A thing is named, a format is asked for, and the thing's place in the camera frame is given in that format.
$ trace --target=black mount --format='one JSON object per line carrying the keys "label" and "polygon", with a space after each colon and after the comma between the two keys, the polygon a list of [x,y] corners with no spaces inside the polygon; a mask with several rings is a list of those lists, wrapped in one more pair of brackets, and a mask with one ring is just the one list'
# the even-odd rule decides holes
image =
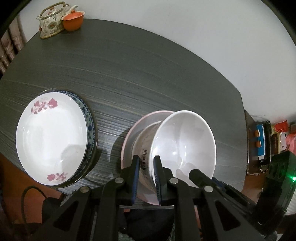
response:
{"label": "black mount", "polygon": [[[120,205],[133,205],[139,168],[139,157],[134,156],[131,166],[124,168],[120,177],[92,190],[81,187],[31,240],[118,240],[118,209]],[[200,240],[195,205],[204,241],[260,241],[275,231],[274,227],[262,231],[256,226],[252,216],[255,203],[231,186],[225,184],[221,188],[219,181],[198,169],[192,170],[189,178],[199,188],[174,178],[170,169],[162,167],[159,156],[154,157],[154,173],[159,204],[174,205],[176,241]]]}

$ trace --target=stacked bowls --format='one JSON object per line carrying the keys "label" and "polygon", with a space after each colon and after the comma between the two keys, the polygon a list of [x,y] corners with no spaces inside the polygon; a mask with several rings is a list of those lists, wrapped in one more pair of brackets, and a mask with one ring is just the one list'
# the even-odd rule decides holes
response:
{"label": "stacked bowls", "polygon": [[90,171],[97,138],[95,118],[86,102],[73,91],[50,89],[22,113],[17,154],[35,181],[62,188]]}
{"label": "stacked bowls", "polygon": [[216,144],[209,125],[197,113],[163,110],[142,117],[130,129],[121,151],[122,168],[130,165],[134,155],[140,157],[137,196],[159,205],[153,158],[160,156],[162,166],[169,168],[174,177],[196,187],[189,173],[199,169],[209,178],[213,177]]}

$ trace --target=floral plate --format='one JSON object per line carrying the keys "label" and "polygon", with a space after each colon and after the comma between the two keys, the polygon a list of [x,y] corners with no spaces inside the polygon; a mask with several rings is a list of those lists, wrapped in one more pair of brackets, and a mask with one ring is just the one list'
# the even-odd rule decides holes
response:
{"label": "floral plate", "polygon": [[70,179],[84,159],[87,142],[84,114],[75,100],[63,93],[36,97],[17,125],[20,162],[34,180],[44,185]]}
{"label": "floral plate", "polygon": [[79,179],[81,179],[86,172],[88,171],[93,158],[95,156],[96,152],[96,145],[97,145],[97,126],[95,122],[95,118],[93,118],[93,113],[88,107],[88,105],[85,103],[85,101],[79,97],[77,94],[75,94],[73,91],[69,90],[60,90],[60,89],[50,89],[45,92],[59,92],[68,95],[71,97],[73,100],[76,101],[76,103],[80,106],[84,117],[85,121],[87,124],[87,130],[88,130],[88,144],[86,148],[86,154],[84,156],[84,159],[80,165],[80,167],[77,169],[75,174],[66,182],[61,183],[55,188],[63,188],[72,185],[73,183],[77,182]]}

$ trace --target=curtain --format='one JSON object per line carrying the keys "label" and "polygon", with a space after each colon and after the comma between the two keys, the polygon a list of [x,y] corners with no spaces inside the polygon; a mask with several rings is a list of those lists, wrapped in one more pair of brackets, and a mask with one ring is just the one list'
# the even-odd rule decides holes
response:
{"label": "curtain", "polygon": [[10,62],[15,58],[15,52],[20,52],[24,47],[20,29],[15,18],[4,33],[0,43],[0,72],[5,73]]}

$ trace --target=wood grain tabletop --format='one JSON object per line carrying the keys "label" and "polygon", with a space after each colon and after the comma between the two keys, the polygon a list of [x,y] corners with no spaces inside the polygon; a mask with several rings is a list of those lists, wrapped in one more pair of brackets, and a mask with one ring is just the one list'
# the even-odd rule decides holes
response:
{"label": "wood grain tabletop", "polygon": [[[15,146],[17,124],[26,105],[49,88],[79,93],[98,126],[96,166],[60,191],[69,194],[118,177],[128,130],[157,110],[191,110],[202,116],[216,141],[214,177],[242,190],[247,131],[241,95],[211,65],[180,45],[137,27],[93,19],[85,19],[77,31],[48,39],[37,33],[0,80],[0,152],[22,170]],[[140,200],[135,207],[152,208]]]}

